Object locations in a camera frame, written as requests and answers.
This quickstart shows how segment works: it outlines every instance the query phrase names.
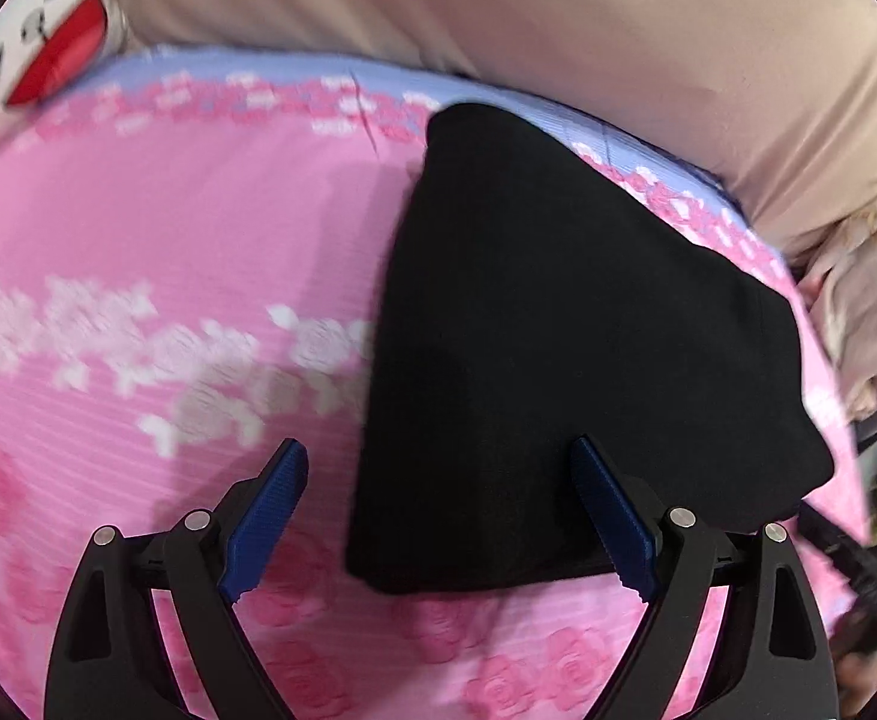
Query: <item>black fabric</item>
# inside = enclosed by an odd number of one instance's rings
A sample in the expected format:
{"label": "black fabric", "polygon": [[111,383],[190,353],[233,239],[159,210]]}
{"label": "black fabric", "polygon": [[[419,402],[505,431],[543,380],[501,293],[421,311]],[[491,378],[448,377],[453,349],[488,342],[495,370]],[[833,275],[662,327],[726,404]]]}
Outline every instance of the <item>black fabric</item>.
{"label": "black fabric", "polygon": [[428,127],[378,319],[346,562],[392,593],[609,570],[566,450],[754,531],[829,479],[781,295],[488,105]]}

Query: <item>blue textured pad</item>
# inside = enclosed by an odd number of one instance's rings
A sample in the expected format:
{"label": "blue textured pad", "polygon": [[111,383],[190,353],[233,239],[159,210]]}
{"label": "blue textured pad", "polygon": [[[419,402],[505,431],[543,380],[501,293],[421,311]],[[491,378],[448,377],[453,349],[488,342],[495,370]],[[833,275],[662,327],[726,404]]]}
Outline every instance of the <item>blue textured pad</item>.
{"label": "blue textured pad", "polygon": [[219,582],[219,589],[232,603],[238,601],[242,593],[255,589],[262,580],[272,549],[305,490],[308,474],[305,447],[290,442],[229,538],[226,573]]}
{"label": "blue textured pad", "polygon": [[572,482],[619,579],[650,602],[658,591],[653,535],[590,440],[582,437],[572,443],[569,462]]}

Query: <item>bed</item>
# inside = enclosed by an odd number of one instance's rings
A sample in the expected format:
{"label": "bed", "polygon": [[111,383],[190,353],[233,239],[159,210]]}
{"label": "bed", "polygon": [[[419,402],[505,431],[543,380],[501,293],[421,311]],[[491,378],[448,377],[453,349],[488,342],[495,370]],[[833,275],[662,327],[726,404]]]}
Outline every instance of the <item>bed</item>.
{"label": "bed", "polygon": [[[309,447],[310,485],[237,613],[297,717],[576,718],[598,695],[643,610],[614,575],[394,598],[341,567],[381,269],[425,124],[459,100],[533,122],[788,298],[803,399],[836,465],[811,499],[864,536],[842,402],[801,297],[709,175],[464,79],[157,47],[87,74],[0,148],[0,683],[27,717],[41,717],[88,535],[170,527],[286,435]],[[848,591],[800,551],[831,626]],[[694,701],[722,603],[712,591],[669,716]],[[171,600],[157,607],[190,709],[213,716]]]}

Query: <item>pink floral fabric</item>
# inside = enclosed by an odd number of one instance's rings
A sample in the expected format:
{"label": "pink floral fabric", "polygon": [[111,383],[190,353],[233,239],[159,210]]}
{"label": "pink floral fabric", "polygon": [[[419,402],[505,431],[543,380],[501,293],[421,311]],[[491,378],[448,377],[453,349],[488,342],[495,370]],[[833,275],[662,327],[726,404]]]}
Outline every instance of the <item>pink floral fabric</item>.
{"label": "pink floral fabric", "polygon": [[[598,696],[643,613],[615,576],[397,599],[343,570],[375,289],[435,106],[349,76],[176,73],[69,95],[0,154],[0,680],[29,718],[90,533],[168,528],[285,436],[309,448],[309,487],[237,614],[297,717],[552,720]],[[795,306],[805,402],[836,459],[813,499],[862,533],[842,407],[778,256],[733,213],[610,164],[599,136],[567,143]],[[831,622],[843,583],[802,549]],[[694,700],[722,603],[713,591],[670,716]],[[213,716],[167,595],[157,608],[189,706]]]}

